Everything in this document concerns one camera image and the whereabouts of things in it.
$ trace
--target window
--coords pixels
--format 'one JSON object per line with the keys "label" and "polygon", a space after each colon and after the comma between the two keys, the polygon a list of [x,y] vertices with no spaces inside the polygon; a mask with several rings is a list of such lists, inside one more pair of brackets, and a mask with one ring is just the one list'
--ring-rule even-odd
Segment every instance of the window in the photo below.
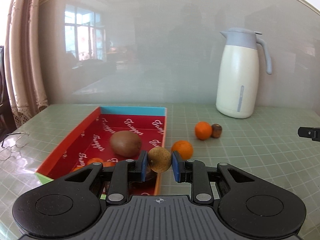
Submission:
{"label": "window", "polygon": [[106,60],[105,29],[101,14],[66,5],[65,9],[66,52],[77,60]]}

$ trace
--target thermos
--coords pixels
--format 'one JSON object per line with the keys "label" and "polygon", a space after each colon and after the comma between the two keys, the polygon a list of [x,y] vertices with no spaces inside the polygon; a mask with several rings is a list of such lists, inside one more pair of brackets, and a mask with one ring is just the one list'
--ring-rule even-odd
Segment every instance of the thermos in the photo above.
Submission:
{"label": "thermos", "polygon": [[271,75],[271,57],[259,32],[230,28],[220,32],[227,38],[223,50],[217,92],[217,109],[230,117],[247,118],[252,115],[259,83],[257,43],[266,58],[267,73]]}

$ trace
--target table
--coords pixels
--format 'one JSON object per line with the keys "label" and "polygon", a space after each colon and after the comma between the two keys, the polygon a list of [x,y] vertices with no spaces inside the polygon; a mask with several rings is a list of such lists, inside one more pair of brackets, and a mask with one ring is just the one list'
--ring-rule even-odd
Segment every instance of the table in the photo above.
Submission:
{"label": "table", "polygon": [[[116,104],[167,107],[166,148],[178,140],[194,146],[194,159],[215,167],[228,162],[238,168],[298,195],[307,208],[300,236],[320,239],[320,143],[299,138],[300,126],[320,127],[320,117],[312,110],[257,107],[247,119],[219,113],[214,105],[200,104]],[[28,131],[32,139],[16,158],[0,162],[0,239],[15,240],[21,235],[12,217],[12,205],[24,192],[41,185],[34,174],[39,165],[63,138],[98,105],[51,105],[18,131]],[[193,129],[197,122],[218,123],[220,139],[200,141]],[[214,183],[215,198],[218,194]],[[172,169],[163,173],[161,194],[190,194],[191,185],[177,184]]]}

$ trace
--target orange fruit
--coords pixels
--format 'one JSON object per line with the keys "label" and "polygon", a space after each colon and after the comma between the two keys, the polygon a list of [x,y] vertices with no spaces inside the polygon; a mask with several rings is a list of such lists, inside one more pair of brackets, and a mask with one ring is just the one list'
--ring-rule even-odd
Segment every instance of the orange fruit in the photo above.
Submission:
{"label": "orange fruit", "polygon": [[79,170],[79,169],[81,169],[81,168],[83,168],[84,166],[82,166],[82,167],[75,167],[71,172],[74,172],[74,171],[77,171],[77,170]]}
{"label": "orange fruit", "polygon": [[102,164],[103,164],[103,167],[111,167],[116,165],[116,163],[114,162],[104,162]]}
{"label": "orange fruit", "polygon": [[103,160],[100,158],[92,158],[92,159],[88,160],[87,165],[89,165],[91,163],[103,163]]}
{"label": "orange fruit", "polygon": [[206,140],[212,134],[212,127],[207,122],[199,122],[195,126],[195,134],[198,139]]}
{"label": "orange fruit", "polygon": [[178,151],[183,160],[190,159],[193,155],[193,147],[188,141],[177,141],[171,147],[171,152]]}

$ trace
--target gray gripper base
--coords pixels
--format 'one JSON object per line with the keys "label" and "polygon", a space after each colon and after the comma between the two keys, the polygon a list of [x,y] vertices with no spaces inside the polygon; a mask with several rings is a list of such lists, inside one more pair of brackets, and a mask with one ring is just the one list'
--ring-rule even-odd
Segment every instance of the gray gripper base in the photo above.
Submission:
{"label": "gray gripper base", "polygon": [[[226,228],[210,207],[187,196],[133,196],[107,208],[102,218],[69,240],[245,240]],[[291,236],[287,240],[298,240]],[[23,236],[21,240],[33,240]]]}

